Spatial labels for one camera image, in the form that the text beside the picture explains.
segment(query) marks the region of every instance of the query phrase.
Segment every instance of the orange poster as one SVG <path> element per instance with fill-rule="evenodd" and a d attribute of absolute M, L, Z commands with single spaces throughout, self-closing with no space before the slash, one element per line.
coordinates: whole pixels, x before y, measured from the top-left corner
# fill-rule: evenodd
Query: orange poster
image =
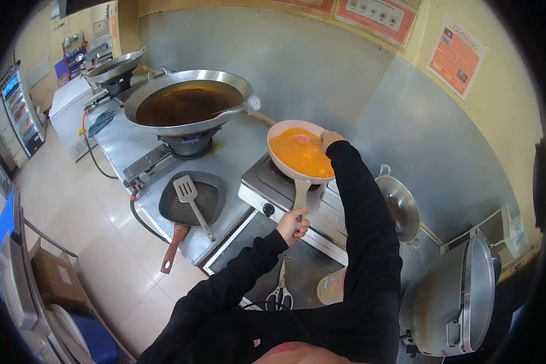
<path fill-rule="evenodd" d="M 117 38 L 117 14 L 113 14 L 109 20 L 111 22 L 111 37 Z"/>
<path fill-rule="evenodd" d="M 323 11 L 328 14 L 332 11 L 332 6 L 334 6 L 334 0 L 275 0 L 275 1 L 304 6 L 306 8 Z"/>
<path fill-rule="evenodd" d="M 445 14 L 441 33 L 427 68 L 465 99 L 485 52 L 485 46 L 455 19 Z"/>
<path fill-rule="evenodd" d="M 340 0 L 336 19 L 363 25 L 386 36 L 396 45 L 404 46 L 415 14 L 398 0 Z"/>

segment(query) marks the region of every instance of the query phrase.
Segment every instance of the black shirt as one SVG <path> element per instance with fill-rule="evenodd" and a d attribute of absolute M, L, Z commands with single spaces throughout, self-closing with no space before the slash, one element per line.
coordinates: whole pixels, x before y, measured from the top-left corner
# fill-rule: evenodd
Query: black shirt
<path fill-rule="evenodd" d="M 356 362 L 396 361 L 402 260 L 394 221 L 350 143 L 335 142 L 326 155 L 348 230 L 343 302 L 291 312 L 238 309 L 243 295 L 288 248 L 273 230 L 180 298 L 138 363 L 250 363 L 289 341 L 320 346 Z M 256 339 L 260 343 L 254 347 Z"/>

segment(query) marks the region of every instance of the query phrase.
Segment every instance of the red gas hose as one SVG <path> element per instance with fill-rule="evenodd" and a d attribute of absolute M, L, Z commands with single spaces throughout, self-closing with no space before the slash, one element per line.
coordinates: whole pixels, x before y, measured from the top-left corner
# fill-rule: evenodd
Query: red gas hose
<path fill-rule="evenodd" d="M 91 159 L 93 159 L 93 163 L 95 163 L 95 166 L 101 172 L 102 175 L 111 179 L 119 179 L 119 177 L 117 176 L 110 176 L 104 171 L 102 171 L 102 169 L 99 167 L 99 164 L 97 164 L 97 161 L 95 160 L 95 156 L 93 156 L 93 152 L 91 151 L 91 146 L 89 145 L 89 141 L 87 140 L 87 131 L 85 130 L 85 115 L 87 115 L 88 112 L 89 112 L 89 109 L 85 110 L 85 112 L 83 113 L 83 117 L 81 118 L 81 130 L 83 131 L 83 137 L 85 138 L 85 143 L 87 143 L 87 149 L 89 150 Z"/>

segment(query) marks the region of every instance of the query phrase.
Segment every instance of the gas burner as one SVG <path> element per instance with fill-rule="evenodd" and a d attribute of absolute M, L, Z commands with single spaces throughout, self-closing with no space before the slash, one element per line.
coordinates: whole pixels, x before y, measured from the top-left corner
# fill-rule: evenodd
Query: gas burner
<path fill-rule="evenodd" d="M 221 128 L 215 127 L 198 134 L 178 135 L 178 136 L 158 136 L 158 140 L 163 142 L 148 154 L 135 161 L 131 166 L 123 170 L 125 187 L 140 188 L 144 183 L 140 179 L 143 173 L 150 173 L 156 164 L 160 163 L 169 156 L 174 156 L 179 160 L 190 160 L 204 156 L 212 149 L 212 136 Z"/>
<path fill-rule="evenodd" d="M 269 159 L 269 168 L 271 169 L 271 171 L 275 172 L 276 175 L 283 178 L 285 182 L 295 186 L 295 181 L 289 178 L 285 173 L 281 172 L 281 170 L 275 165 L 275 163 L 273 163 L 272 159 Z M 316 191 L 318 188 L 320 188 L 320 186 L 321 185 L 311 185 L 307 191 L 308 192 Z"/>
<path fill-rule="evenodd" d="M 114 77 L 101 83 L 101 87 L 109 92 L 109 96 L 115 97 L 130 88 L 132 71 Z"/>
<path fill-rule="evenodd" d="M 158 140 L 169 146 L 176 158 L 189 160 L 204 156 L 212 147 L 212 136 L 220 129 L 215 127 L 192 135 L 158 136 Z"/>

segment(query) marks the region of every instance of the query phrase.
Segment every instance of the blue bin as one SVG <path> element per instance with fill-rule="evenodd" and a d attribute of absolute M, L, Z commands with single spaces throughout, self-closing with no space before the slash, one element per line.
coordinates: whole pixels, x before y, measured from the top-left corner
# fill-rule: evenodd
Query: blue bin
<path fill-rule="evenodd" d="M 115 363 L 117 361 L 117 345 L 107 329 L 95 318 L 73 313 L 70 315 L 87 343 L 91 359 L 97 364 Z"/>

